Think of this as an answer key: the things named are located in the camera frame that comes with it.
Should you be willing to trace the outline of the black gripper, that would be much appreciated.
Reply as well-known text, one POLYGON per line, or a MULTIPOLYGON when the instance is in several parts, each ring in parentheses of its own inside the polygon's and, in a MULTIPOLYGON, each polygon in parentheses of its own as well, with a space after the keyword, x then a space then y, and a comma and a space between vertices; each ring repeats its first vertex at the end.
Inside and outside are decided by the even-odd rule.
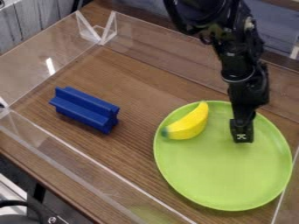
POLYGON ((270 84, 266 64, 249 69, 225 66, 222 78, 229 83, 229 98, 234 118, 230 120, 230 133, 237 144, 254 142, 254 121, 257 109, 269 104, 270 84))

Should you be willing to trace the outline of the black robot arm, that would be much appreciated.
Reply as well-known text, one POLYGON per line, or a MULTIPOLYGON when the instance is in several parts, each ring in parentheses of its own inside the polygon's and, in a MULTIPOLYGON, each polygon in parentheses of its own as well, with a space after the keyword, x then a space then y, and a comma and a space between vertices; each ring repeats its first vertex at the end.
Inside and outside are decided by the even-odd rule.
POLYGON ((230 132, 235 142, 251 143, 257 109, 270 101, 265 41, 251 9, 245 0, 163 0, 163 5, 178 31, 214 48, 229 83, 230 132))

